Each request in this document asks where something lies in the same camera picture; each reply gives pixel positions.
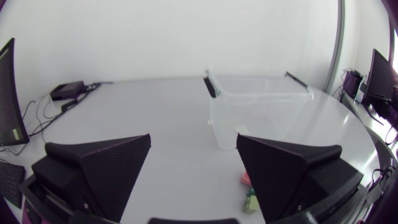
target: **green block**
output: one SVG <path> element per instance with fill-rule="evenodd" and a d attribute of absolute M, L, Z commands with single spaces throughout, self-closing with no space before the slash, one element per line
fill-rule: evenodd
<path fill-rule="evenodd" d="M 255 195 L 248 197 L 244 203 L 243 212 L 253 214 L 258 209 L 259 202 L 257 201 L 257 197 Z"/>
<path fill-rule="evenodd" d="M 251 187 L 250 190 L 249 190 L 249 192 L 248 192 L 248 194 L 247 194 L 246 196 L 250 197 L 250 196 L 252 196 L 252 195 L 256 195 L 256 193 L 254 193 L 254 190 L 253 190 L 253 188 Z"/>

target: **white curved table surface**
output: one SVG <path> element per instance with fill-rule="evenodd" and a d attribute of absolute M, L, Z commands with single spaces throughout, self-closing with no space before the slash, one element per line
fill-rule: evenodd
<path fill-rule="evenodd" d="M 47 109 L 47 116 L 58 113 L 54 105 Z M 28 133 L 37 126 L 34 116 L 26 118 L 31 120 Z M 239 181 L 242 160 L 237 150 L 218 148 L 209 117 L 209 94 L 202 77 L 121 82 L 101 86 L 46 129 L 44 137 L 47 142 L 76 144 L 150 133 L 152 147 L 121 223 L 147 223 L 151 217 L 264 223 L 261 211 L 242 212 L 249 190 Z M 314 90 L 314 99 L 297 117 L 284 141 L 339 144 L 341 158 L 364 174 L 362 184 L 371 181 L 372 171 L 379 167 L 377 153 L 354 114 Z M 30 166 L 44 155 L 44 143 L 35 136 L 19 157 L 9 152 L 0 157 L 25 166 L 28 177 Z M 9 205 L 21 220 L 21 210 Z"/>

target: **small colored block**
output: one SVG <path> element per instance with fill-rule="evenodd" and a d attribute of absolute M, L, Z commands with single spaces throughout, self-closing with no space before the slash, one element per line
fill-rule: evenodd
<path fill-rule="evenodd" d="M 249 190 L 249 192 L 248 192 L 248 194 L 247 194 L 246 196 L 250 197 L 250 196 L 252 196 L 252 195 L 256 195 L 256 193 L 254 193 L 254 190 L 253 190 L 253 188 L 251 187 L 250 190 Z"/>
<path fill-rule="evenodd" d="M 245 172 L 245 173 L 242 175 L 242 177 L 241 177 L 241 182 L 244 183 L 244 184 L 246 184 L 247 186 L 251 187 L 251 182 L 250 182 L 250 179 L 249 179 L 249 176 L 248 176 L 248 173 L 247 173 L 247 172 Z"/>
<path fill-rule="evenodd" d="M 247 214 L 253 214 L 258 209 L 259 209 L 259 202 L 257 201 L 257 197 L 254 195 L 248 197 L 245 201 L 243 212 Z"/>

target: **pink block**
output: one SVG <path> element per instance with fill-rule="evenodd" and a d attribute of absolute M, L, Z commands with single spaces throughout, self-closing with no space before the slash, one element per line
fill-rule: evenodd
<path fill-rule="evenodd" d="M 245 172 L 245 173 L 242 175 L 242 177 L 241 177 L 241 182 L 244 183 L 244 184 L 246 184 L 247 186 L 251 187 L 250 179 L 249 179 L 249 176 L 248 176 L 248 173 L 247 173 L 247 172 Z"/>

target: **black cable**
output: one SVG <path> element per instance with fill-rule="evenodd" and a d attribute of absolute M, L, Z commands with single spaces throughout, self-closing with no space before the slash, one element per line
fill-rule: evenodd
<path fill-rule="evenodd" d="M 44 109 L 43 109 L 43 116 L 45 117 L 45 118 L 47 118 L 47 119 L 53 119 L 54 117 L 56 117 L 57 115 L 55 115 L 55 116 L 52 116 L 52 117 L 48 117 L 48 116 L 46 116 L 45 115 L 45 109 L 47 109 L 47 106 L 50 104 L 50 99 L 51 99 L 51 96 L 49 96 L 49 101 L 47 102 L 47 104 L 44 106 Z"/>
<path fill-rule="evenodd" d="M 384 193 L 384 188 L 386 187 L 386 182 L 387 182 L 387 179 L 388 179 L 388 175 L 386 174 L 385 175 L 387 178 L 386 179 L 384 179 L 384 176 L 381 178 L 381 181 L 379 182 L 379 186 L 380 186 L 380 190 L 381 190 L 381 193 L 380 193 L 380 196 L 382 196 L 383 195 L 383 193 Z"/>
<path fill-rule="evenodd" d="M 342 82 L 342 83 L 344 83 L 343 75 L 344 75 L 346 72 L 347 72 L 347 71 L 344 71 L 343 74 L 340 75 L 340 78 L 341 78 L 341 82 Z"/>
<path fill-rule="evenodd" d="M 394 170 L 396 170 L 396 169 L 397 169 L 397 168 L 395 168 L 395 167 L 394 167 L 394 166 L 392 166 L 392 165 L 389 165 L 389 166 L 387 167 L 387 169 L 388 169 L 388 168 L 390 168 L 390 167 L 391 167 L 391 168 L 393 168 Z"/>
<path fill-rule="evenodd" d="M 343 87 L 343 85 L 340 85 L 331 96 L 333 97 L 341 87 Z"/>
<path fill-rule="evenodd" d="M 387 134 L 386 134 L 386 137 L 384 138 L 384 143 L 385 143 L 387 146 L 391 145 L 391 144 L 396 140 L 396 138 L 397 138 L 397 136 L 396 136 L 396 137 L 394 138 L 394 140 L 392 140 L 392 142 L 387 143 L 387 136 L 388 136 L 388 133 L 390 133 L 391 129 L 392 129 L 392 126 L 391 126 L 390 130 L 388 130 L 388 132 L 387 132 Z"/>
<path fill-rule="evenodd" d="M 54 121 L 56 121 L 59 117 L 61 117 L 62 115 L 64 115 L 68 110 L 74 108 L 76 105 L 78 105 L 80 102 L 82 102 L 92 91 L 96 90 L 98 87 L 100 87 L 102 84 L 101 83 L 93 83 L 91 85 L 88 85 L 85 87 L 85 89 L 83 90 L 85 95 L 84 97 L 82 97 L 80 100 L 77 101 L 76 104 L 72 105 L 71 107 L 67 108 L 64 112 L 61 112 L 60 114 L 56 115 L 56 117 L 54 117 L 53 120 L 49 121 L 49 124 L 44 126 L 42 129 L 40 129 L 39 131 L 37 131 L 36 133 L 33 132 L 32 134 L 28 135 L 28 137 L 34 136 L 36 134 L 41 133 L 42 131 L 44 131 L 46 128 L 48 128 Z"/>
<path fill-rule="evenodd" d="M 366 212 L 365 212 L 365 214 L 363 215 L 363 217 L 362 217 L 362 220 L 364 220 L 365 219 L 365 217 L 366 217 L 366 215 L 368 214 L 368 212 L 369 212 L 369 210 L 370 210 L 370 206 L 368 207 L 368 209 L 366 209 Z"/>
<path fill-rule="evenodd" d="M 35 132 L 39 127 L 40 127 L 40 125 L 37 126 L 37 127 L 33 130 L 33 132 Z M 19 154 L 22 153 L 22 151 L 25 149 L 25 147 L 28 145 L 28 143 L 26 143 L 26 144 L 24 145 L 24 147 L 22 147 L 22 149 L 21 149 L 18 153 L 14 153 L 14 152 L 13 152 L 10 148 L 8 148 L 8 147 L 5 148 L 5 149 L 3 149 L 3 150 L 0 150 L 0 152 L 4 152 L 4 151 L 8 150 L 8 151 L 10 151 L 14 156 L 19 156 Z"/>
<path fill-rule="evenodd" d="M 369 109 L 368 109 L 365 105 L 363 105 L 363 107 L 365 108 L 366 112 L 368 112 L 368 114 L 369 114 L 369 116 L 370 116 L 371 118 L 373 118 L 373 119 L 374 119 L 375 121 L 377 121 L 379 124 L 384 125 L 383 123 L 381 123 L 378 119 L 376 119 L 376 118 L 369 112 Z"/>
<path fill-rule="evenodd" d="M 7 160 L 5 160 L 5 159 L 0 159 L 0 161 L 9 163 L 9 162 L 8 162 Z"/>
<path fill-rule="evenodd" d="M 45 96 L 43 96 L 43 97 L 40 99 L 39 103 L 37 104 L 37 108 L 36 108 L 36 118 L 37 118 L 37 120 L 39 121 L 40 127 L 41 127 L 41 128 L 43 128 L 43 124 L 42 124 L 42 121 L 39 119 L 39 108 L 40 108 L 40 103 L 42 102 L 42 100 L 44 99 L 44 97 L 45 97 Z"/>
<path fill-rule="evenodd" d="M 372 172 L 372 187 L 373 187 L 373 185 L 374 185 L 374 179 L 373 179 L 373 175 L 374 175 L 374 172 L 375 171 L 379 171 L 380 172 L 380 180 L 379 180 L 379 182 L 381 181 L 381 178 L 386 174 L 386 171 L 384 171 L 384 170 L 382 170 L 382 169 L 374 169 L 373 170 L 373 172 Z"/>
<path fill-rule="evenodd" d="M 27 107 L 26 107 L 26 109 L 25 109 L 25 113 L 24 113 L 24 115 L 22 116 L 22 119 L 24 119 L 25 118 L 25 115 L 26 115 L 26 112 L 27 112 L 27 110 L 29 109 L 29 106 L 30 106 L 30 104 L 31 103 L 36 103 L 36 101 L 34 101 L 34 100 L 31 100 L 28 104 L 27 104 Z"/>

